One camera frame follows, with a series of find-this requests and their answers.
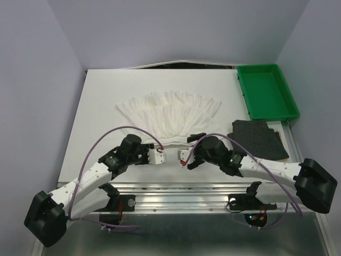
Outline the white skirt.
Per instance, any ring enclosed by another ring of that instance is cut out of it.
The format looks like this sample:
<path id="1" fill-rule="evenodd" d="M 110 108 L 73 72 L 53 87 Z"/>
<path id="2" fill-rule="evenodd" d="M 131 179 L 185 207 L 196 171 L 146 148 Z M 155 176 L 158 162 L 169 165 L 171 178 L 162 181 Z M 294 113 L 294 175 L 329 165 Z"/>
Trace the white skirt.
<path id="1" fill-rule="evenodd" d="M 131 126 L 154 135 L 162 145 L 188 145 L 192 134 L 215 133 L 221 102 L 184 91 L 152 92 L 116 104 Z"/>

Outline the dark grey dotted skirt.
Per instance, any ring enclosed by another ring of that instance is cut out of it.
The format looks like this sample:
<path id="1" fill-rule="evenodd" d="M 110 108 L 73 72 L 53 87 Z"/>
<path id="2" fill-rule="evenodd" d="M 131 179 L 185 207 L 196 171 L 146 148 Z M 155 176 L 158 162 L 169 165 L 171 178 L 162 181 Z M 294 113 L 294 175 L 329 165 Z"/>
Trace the dark grey dotted skirt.
<path id="1" fill-rule="evenodd" d="M 228 137 L 247 149 L 254 157 L 279 161 L 288 159 L 280 133 L 268 127 L 264 120 L 232 123 L 233 131 Z"/>

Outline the floral pastel skirt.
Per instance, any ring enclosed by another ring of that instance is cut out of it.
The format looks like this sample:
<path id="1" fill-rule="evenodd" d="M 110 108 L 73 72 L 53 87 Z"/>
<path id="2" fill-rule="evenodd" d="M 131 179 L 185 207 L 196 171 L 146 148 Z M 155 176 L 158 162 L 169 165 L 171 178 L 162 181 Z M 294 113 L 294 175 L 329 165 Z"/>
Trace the floral pastel skirt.
<path id="1" fill-rule="evenodd" d="M 289 159 L 289 154 L 284 148 L 284 145 L 281 140 L 280 133 L 278 131 L 274 132 L 275 135 L 275 157 L 277 160 L 286 161 Z"/>

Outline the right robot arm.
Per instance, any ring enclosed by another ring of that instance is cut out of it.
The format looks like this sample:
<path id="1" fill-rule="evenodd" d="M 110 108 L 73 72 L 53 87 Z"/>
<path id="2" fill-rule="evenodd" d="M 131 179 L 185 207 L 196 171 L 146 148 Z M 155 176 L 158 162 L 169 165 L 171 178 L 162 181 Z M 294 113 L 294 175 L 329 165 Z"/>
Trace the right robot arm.
<path id="1" fill-rule="evenodd" d="M 246 149 L 242 153 L 229 150 L 221 138 L 218 133 L 192 134 L 187 142 L 194 146 L 179 151 L 178 158 L 189 170 L 210 163 L 227 175 L 254 178 L 246 193 L 233 202 L 233 210 L 290 203 L 298 214 L 300 205 L 317 213 L 329 213 L 338 182 L 318 162 L 309 158 L 301 163 L 256 158 Z"/>

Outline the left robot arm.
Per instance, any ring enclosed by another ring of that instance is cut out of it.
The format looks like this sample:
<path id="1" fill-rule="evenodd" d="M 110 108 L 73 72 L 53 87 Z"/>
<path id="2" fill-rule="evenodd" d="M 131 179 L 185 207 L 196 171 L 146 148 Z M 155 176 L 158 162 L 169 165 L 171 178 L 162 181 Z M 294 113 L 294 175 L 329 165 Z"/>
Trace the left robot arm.
<path id="1" fill-rule="evenodd" d="M 108 151 L 88 170 L 81 169 L 78 178 L 46 193 L 38 192 L 31 202 L 24 220 L 28 230 L 45 246 L 57 243 L 67 231 L 67 223 L 80 220 L 72 208 L 92 192 L 104 192 L 100 202 L 91 210 L 118 206 L 119 192 L 110 181 L 123 174 L 131 165 L 163 164 L 166 162 L 162 148 L 143 144 L 141 138 L 128 134 L 120 146 Z"/>

